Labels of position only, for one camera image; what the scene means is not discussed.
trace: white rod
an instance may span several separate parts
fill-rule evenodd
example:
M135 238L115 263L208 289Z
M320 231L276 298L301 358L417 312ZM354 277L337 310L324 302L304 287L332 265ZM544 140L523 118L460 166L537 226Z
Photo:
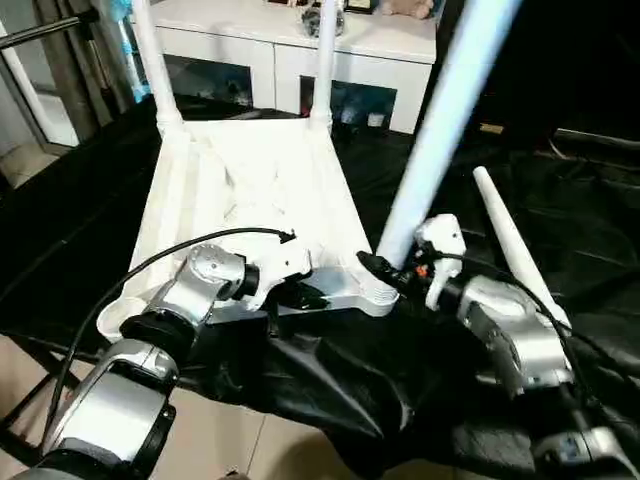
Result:
M318 39L318 71L313 88L313 106L309 115L312 127L331 126L331 81L333 79L334 48L338 0L325 0L320 10L320 38Z
M378 247L396 268L429 212L520 2L467 1Z
M566 313L553 300L549 288L527 245L522 240L518 227L502 201L489 172L484 167L478 167L473 171L473 177L482 195L482 200L511 273L542 300L557 320L569 326Z
M138 49L158 108L158 129L163 132L168 126L181 125L182 116L173 98L171 81L151 17L149 0L133 0L133 13Z
M7 31L0 20L0 37L4 37L7 35ZM7 62L7 66L13 77L16 80L16 83L19 85L22 94L33 113L33 116L36 119L36 122L42 129L44 136L49 142L52 143L61 143L58 137L56 136L55 128L47 112L45 112L44 107L42 106L42 102L36 93L35 88L33 88L33 84L31 80L29 80L29 75L27 75L27 71L24 69L20 58L18 57L18 53L15 48L5 48L2 50L2 56Z

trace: black plastic sheet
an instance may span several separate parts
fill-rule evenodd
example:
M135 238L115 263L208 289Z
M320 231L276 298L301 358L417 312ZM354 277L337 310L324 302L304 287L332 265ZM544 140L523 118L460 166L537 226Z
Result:
M187 116L212 117L197 107ZM64 348L92 303L125 272L157 157L153 113L148 103L136 107L0 202L0 291L24 276L0 294L0 332ZM410 139L377 130L334 133L375 245ZM502 267L471 176L480 164L575 329L638 376L637 165L601 154L565 161L484 139L468 142L432 213L455 213L468 254ZM485 352L455 319L403 300L385 318L320 312L281 318L280 327L279 338L268 336L264 320L207 328L183 384L321 428L366 478L416 457L502 478L533 475L529 443L509 401L475 378L488 366ZM605 416L640 463L639 395L573 343ZM103 345L91 331L82 351L95 356Z

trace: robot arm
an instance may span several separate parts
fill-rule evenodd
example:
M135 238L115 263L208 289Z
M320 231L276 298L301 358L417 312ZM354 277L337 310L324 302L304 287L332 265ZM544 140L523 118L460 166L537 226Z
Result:
M214 304L246 297L247 308L259 308L272 287L311 268L297 240L256 263L215 245L194 247L74 390L44 440L40 465L15 479L148 478L176 415L169 396Z
M443 262L444 258L425 253L448 248L455 251L447 253L459 257L464 252L460 228L449 217L438 216L418 228L420 250L406 270L366 252L359 252L358 258L399 293L424 298L427 307L454 314L485 345L496 380L515 403L531 438L541 473L562 479L640 479L613 431L594 424L579 401L560 337L536 303L511 284L483 276L460 280L461 265L456 260Z

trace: black cable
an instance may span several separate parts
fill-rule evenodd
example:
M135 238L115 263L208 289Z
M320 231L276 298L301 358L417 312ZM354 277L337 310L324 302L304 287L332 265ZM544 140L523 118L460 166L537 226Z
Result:
M234 235L238 233L265 233L270 235L278 235L280 237L280 241L282 243L287 242L295 238L295 235L292 233L283 232L282 230L276 230L273 228L258 228L258 227L246 227L246 228L231 228L228 230L222 230L219 232L209 233L207 235L202 235L197 238L193 238L191 240L187 240L185 242L174 245L173 247L167 248L155 255L149 257L147 260L142 262L136 268L128 272L125 276L123 276L120 280L118 280L111 288L109 288L106 293L96 302L96 304L91 308L89 314L82 321L76 334L71 342L71 346L69 347L69 351L64 358L64 363L62 368L60 369L60 373L58 374L58 378L56 380L56 386L53 391L53 396L51 397L51 403L49 404L49 410L47 412L47 420L45 423L44 433L42 435L42 443L49 435L49 430L51 429L51 425L53 424L53 420L55 419L56 413L58 411L58 405L60 404L60 397L62 396L62 390L64 389L65 379L69 374L69 369L71 368L71 363L73 362L73 358L78 350L78 346L80 345L80 341L82 340L82 336L84 335L85 330L89 326L89 324L94 320L94 317L103 307L103 305L109 300L113 295L118 293L118 290L131 278L136 276L138 273L142 272L144 269L149 267L151 264L161 260L162 258L171 255L179 250L190 247L197 243L205 242L207 240L213 240L214 238L224 237L227 235Z
M475 258L465 257L464 255L454 255L454 254L447 254L447 253L441 253L441 252L436 252L436 254L440 258L451 258L453 260L460 260L462 262L469 262L469 263L473 263L473 264L479 265L481 267L487 268L487 269L493 271L494 273L498 274L499 276L503 277L508 283L511 283L511 284L517 286L522 291L524 291L529 297L531 297L531 299L535 302L536 306L540 309L542 314L544 314L549 319L549 321L551 322L551 325L553 326L553 328L558 333L558 337L560 339L560 343L562 345L562 348L565 351L565 354L567 355L567 357L569 359L569 362L571 363L571 365L572 365L572 367L574 369L574 373L576 375L577 383L584 390L584 392L587 394L587 396L590 397L589 398L590 400L591 399L595 399L595 396L591 393L589 385L586 382L585 376L584 376L584 374L583 374L583 372L582 372L582 370L580 368L580 365L579 365L579 362L578 362L577 357L575 355L575 352L573 350L573 347L568 342L568 338L567 338L567 336L565 334L565 331L571 333L571 335L573 337L575 337L576 339L578 339L581 342L583 342L585 345L590 347L594 352L596 352L597 355L601 356L604 360L606 360L606 362L609 364L609 367L615 373L617 373L622 378L622 380L625 381L636 392L640 391L640 388L638 387L638 385L633 381L631 376L627 372L625 372L624 367L620 364L620 362L618 360L616 360L611 355L609 355L593 339L589 338L586 335L583 335L581 333L576 332L570 326L565 325L564 323L562 323L559 320L557 320L553 316L553 314L551 313L549 308L544 304L544 302L542 300L540 300L540 298L535 293L533 293L529 287L527 287L524 283L522 283L520 280L518 280L512 273L506 272L506 271L504 271L504 270L502 270L502 269L500 269L500 268L496 267L495 265L492 265L492 264L490 264L488 262L483 262L482 260L478 260L478 259L475 259Z

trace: white cabinet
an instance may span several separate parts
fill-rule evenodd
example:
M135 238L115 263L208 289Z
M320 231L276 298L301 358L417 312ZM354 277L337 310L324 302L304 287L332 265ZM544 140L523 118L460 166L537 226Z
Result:
M246 67L251 104L256 108L276 108L272 43L169 28L158 28L157 31L165 55ZM170 59L167 66L175 82Z
M317 65L315 54L316 51L310 48L276 45L276 108L278 110L302 113L302 78L315 77ZM389 128L398 132L412 133L430 73L431 65L427 64L336 53L333 78L339 82L381 87L393 92Z
M193 83L209 79L213 84L216 64L237 65L248 77L254 107L304 113L317 41L302 32L299 8L264 0L163 0L152 13L170 56L170 74L186 69ZM345 32L336 39L334 80L341 82L334 83L336 98L352 84L361 97L383 99L367 108L382 113L385 126L412 133L435 62L435 29L435 20L347 13ZM216 63L193 67L187 59ZM339 119L348 116L338 114Z

